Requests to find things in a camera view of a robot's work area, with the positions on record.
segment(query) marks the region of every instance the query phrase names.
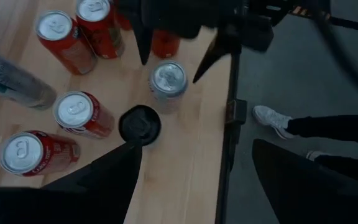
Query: white sneaker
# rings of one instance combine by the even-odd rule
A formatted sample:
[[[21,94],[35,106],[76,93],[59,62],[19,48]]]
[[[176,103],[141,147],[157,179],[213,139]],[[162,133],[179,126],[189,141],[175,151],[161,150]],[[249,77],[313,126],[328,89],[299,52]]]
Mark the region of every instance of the white sneaker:
[[[274,128],[278,136],[282,139],[294,137],[294,135],[285,130],[292,117],[282,115],[267,106],[255,106],[252,110],[252,114],[260,124]]]
[[[331,154],[328,154],[328,153],[325,153],[325,152],[320,152],[320,151],[310,151],[306,155],[306,158],[308,160],[314,161],[319,156],[331,156]]]

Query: black pants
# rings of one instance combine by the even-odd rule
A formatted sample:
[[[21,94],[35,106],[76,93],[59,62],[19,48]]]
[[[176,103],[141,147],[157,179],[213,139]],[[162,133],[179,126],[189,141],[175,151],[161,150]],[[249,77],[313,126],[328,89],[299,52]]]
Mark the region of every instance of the black pants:
[[[358,142],[358,115],[293,119],[288,122],[287,131],[304,138],[322,137]],[[358,180],[358,159],[341,156],[319,156],[314,161]]]

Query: person's leg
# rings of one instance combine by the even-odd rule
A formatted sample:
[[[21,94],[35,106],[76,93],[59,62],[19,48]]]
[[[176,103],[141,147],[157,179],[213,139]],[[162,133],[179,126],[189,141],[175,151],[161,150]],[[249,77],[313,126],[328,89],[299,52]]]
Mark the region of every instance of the person's leg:
[[[309,152],[306,158],[328,169],[358,180],[358,159],[332,156],[318,151]]]
[[[253,114],[259,123],[273,127],[284,139],[299,135],[358,142],[358,115],[294,119],[266,106],[255,106]]]

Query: black cable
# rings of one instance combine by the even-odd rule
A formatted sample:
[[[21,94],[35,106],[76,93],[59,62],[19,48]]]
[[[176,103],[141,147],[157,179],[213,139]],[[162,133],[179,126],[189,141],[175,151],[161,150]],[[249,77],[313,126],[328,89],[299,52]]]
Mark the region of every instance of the black cable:
[[[331,26],[326,22],[322,15],[319,4],[315,0],[305,0],[307,8],[311,12],[314,23],[320,31],[328,49],[331,51],[335,61],[342,69],[344,74],[350,81],[358,88],[358,68],[357,65],[348,57],[343,47],[339,43],[338,38],[335,36]]]

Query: wooden table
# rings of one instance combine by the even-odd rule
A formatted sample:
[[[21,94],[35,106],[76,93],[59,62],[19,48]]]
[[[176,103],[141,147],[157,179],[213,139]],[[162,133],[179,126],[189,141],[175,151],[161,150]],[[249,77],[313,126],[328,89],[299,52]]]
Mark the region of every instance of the wooden table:
[[[47,9],[75,15],[75,1],[0,0],[0,54],[53,86],[92,93],[118,120],[131,107],[152,105],[147,86],[160,61],[150,56],[142,66],[133,32],[122,32],[126,50],[120,59],[99,60],[84,76],[70,75],[37,40],[34,21]],[[196,40],[183,40],[178,55],[193,79],[214,32],[202,30]],[[196,85],[189,84],[177,113],[161,115],[162,133],[144,147],[139,180],[126,223],[213,223],[218,196],[224,132],[224,109],[230,59],[215,64]],[[107,139],[94,140],[61,130],[51,109],[35,111],[0,99],[0,144],[14,133],[39,129],[75,139],[81,146],[76,167],[45,176],[18,177],[0,168],[0,186],[40,187],[69,174],[123,143],[117,128]]]

